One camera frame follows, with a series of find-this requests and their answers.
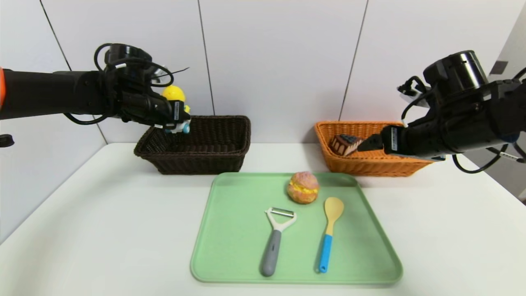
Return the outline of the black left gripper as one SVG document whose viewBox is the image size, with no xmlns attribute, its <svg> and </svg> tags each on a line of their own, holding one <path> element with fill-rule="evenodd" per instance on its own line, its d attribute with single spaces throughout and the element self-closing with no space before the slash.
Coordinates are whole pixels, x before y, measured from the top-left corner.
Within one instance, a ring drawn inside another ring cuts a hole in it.
<svg viewBox="0 0 526 296">
<path fill-rule="evenodd" d="M 147 122 L 158 129 L 175 130 L 186 120 L 191 120 L 191 115 L 183 109 L 181 100 L 165 95 L 147 97 L 148 111 Z"/>
</svg>

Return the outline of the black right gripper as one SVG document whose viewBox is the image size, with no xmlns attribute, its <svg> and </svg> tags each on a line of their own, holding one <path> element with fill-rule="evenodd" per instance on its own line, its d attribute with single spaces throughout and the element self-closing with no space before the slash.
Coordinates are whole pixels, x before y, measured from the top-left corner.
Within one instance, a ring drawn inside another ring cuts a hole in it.
<svg viewBox="0 0 526 296">
<path fill-rule="evenodd" d="M 363 140 L 357 151 L 384 150 L 386 154 L 423 155 L 420 144 L 423 143 L 420 126 L 388 125 L 381 134 L 373 134 Z"/>
</svg>

